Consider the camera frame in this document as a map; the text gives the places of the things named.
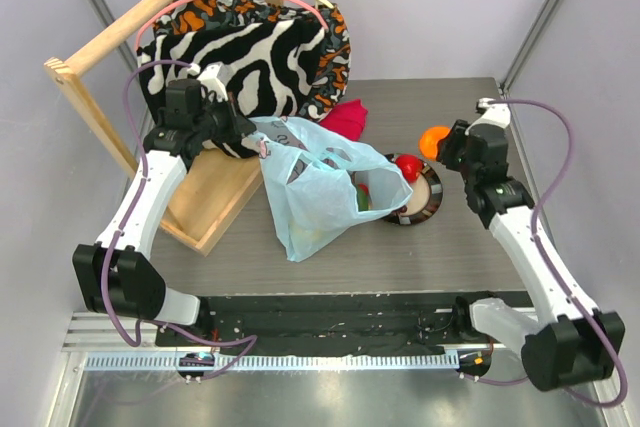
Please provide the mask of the pink clothes hanger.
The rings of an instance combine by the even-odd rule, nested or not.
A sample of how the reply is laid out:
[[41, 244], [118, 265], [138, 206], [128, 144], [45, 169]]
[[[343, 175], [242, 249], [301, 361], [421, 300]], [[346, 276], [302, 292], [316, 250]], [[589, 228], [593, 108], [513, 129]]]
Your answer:
[[156, 13], [138, 31], [135, 50], [140, 48], [143, 34], [152, 28], [154, 35], [181, 35], [207, 28], [246, 26], [252, 23], [285, 20], [317, 21], [326, 31], [336, 17], [336, 6], [309, 5], [301, 0], [284, 0], [293, 4], [277, 6], [259, 0], [175, 0]]

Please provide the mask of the zebra pattern fleece garment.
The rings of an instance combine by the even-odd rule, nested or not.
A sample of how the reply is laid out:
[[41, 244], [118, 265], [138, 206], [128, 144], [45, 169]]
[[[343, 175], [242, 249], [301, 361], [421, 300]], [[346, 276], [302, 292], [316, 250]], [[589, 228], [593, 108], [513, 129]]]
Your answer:
[[243, 115], [304, 116], [324, 37], [320, 23], [301, 19], [159, 34], [137, 48], [137, 61], [220, 64]]

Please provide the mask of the red yellow cherry bunch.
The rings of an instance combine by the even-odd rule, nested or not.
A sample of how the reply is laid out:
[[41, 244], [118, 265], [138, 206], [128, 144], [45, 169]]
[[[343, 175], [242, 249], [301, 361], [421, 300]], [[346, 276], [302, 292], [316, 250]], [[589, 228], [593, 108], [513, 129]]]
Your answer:
[[358, 183], [354, 185], [356, 189], [356, 203], [358, 210], [371, 211], [373, 209], [373, 202], [371, 199], [370, 191], [367, 185]]

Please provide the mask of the red folded cloth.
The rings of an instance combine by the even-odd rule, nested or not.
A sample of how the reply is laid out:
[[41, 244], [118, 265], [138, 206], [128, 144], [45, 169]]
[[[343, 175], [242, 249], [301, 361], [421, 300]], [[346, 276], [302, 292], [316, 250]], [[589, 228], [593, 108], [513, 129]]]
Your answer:
[[368, 113], [362, 101], [354, 99], [336, 105], [319, 125], [350, 141], [359, 141], [366, 128]]

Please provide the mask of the light blue cartoon plastic bag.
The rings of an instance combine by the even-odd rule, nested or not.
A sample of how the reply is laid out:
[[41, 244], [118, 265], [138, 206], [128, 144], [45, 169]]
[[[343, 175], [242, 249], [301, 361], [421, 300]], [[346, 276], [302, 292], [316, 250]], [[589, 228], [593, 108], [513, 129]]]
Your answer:
[[[347, 229], [381, 219], [413, 194], [400, 169], [372, 146], [350, 141], [299, 117], [256, 117], [248, 142], [259, 152], [276, 236], [289, 261], [301, 262]], [[355, 184], [368, 186], [373, 209], [360, 212]], [[312, 245], [291, 239], [290, 226], [322, 230]]]

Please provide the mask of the yellow pear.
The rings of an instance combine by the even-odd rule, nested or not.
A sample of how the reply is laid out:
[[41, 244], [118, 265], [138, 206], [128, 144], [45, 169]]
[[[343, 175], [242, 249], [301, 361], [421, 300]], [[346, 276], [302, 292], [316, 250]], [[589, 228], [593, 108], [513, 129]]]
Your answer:
[[322, 240], [322, 237], [324, 235], [322, 230], [304, 228], [297, 223], [294, 223], [290, 226], [290, 234], [291, 239], [294, 242], [304, 245], [312, 245], [318, 243]]

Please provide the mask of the black fruit plate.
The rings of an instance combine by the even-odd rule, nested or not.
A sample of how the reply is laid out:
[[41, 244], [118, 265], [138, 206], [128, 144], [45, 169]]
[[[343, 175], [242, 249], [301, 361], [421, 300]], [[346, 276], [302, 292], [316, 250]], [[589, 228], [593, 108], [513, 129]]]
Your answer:
[[[395, 164], [398, 153], [387, 154], [386, 158]], [[443, 200], [443, 185], [436, 171], [423, 159], [421, 175], [410, 184], [413, 194], [402, 208], [391, 212], [383, 220], [400, 226], [413, 226], [429, 220], [439, 209]]]

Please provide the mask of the red apple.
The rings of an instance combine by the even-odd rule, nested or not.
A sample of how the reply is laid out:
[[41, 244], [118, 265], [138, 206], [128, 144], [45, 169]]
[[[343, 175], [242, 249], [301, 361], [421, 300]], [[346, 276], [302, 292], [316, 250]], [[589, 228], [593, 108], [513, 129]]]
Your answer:
[[395, 164], [400, 169], [405, 180], [410, 184], [417, 181], [423, 168], [422, 160], [410, 154], [398, 155], [395, 159]]

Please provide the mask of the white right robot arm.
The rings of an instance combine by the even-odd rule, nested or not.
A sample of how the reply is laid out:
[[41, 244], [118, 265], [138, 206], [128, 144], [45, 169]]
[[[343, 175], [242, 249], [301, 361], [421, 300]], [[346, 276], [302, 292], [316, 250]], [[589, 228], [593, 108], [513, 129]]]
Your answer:
[[540, 391], [605, 380], [616, 371], [625, 326], [580, 288], [534, 219], [527, 188], [508, 173], [504, 127], [458, 120], [434, 127], [421, 141], [423, 155], [461, 175], [469, 208], [500, 244], [533, 303], [529, 318], [497, 298], [456, 312], [451, 327], [465, 342], [487, 334], [518, 354]]

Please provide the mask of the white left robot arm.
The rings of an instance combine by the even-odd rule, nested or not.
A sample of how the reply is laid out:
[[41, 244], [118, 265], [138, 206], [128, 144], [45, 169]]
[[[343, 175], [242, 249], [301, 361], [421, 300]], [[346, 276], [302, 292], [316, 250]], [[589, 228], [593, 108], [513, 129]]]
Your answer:
[[213, 322], [198, 297], [169, 288], [150, 262], [151, 248], [174, 192], [205, 143], [240, 141], [255, 131], [216, 75], [170, 82], [157, 125], [114, 218], [72, 264], [86, 307], [97, 313], [178, 324], [190, 345], [205, 344]]

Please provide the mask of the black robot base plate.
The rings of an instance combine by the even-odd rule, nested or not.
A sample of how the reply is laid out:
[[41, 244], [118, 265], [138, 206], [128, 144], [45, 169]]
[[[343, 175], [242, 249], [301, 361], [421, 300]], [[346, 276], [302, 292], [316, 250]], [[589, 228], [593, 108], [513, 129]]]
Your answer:
[[187, 332], [231, 342], [254, 335], [253, 356], [409, 356], [485, 344], [470, 304], [486, 292], [204, 297]]

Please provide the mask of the orange camouflage pattern garment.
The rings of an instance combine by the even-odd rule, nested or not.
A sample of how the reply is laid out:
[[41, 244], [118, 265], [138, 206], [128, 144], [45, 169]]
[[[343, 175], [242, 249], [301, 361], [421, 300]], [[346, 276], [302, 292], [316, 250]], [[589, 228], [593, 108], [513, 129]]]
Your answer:
[[307, 100], [297, 114], [321, 121], [345, 94], [351, 63], [350, 36], [343, 15], [336, 7], [336, 17], [320, 44], [319, 64]]

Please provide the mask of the orange persimmon fruit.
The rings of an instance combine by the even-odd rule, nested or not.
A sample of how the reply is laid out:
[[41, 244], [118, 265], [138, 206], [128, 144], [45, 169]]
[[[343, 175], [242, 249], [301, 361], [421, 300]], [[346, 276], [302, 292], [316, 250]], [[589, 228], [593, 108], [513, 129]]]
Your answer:
[[450, 133], [450, 128], [446, 126], [433, 126], [427, 129], [419, 141], [421, 154], [431, 161], [436, 161], [439, 153], [439, 143]]

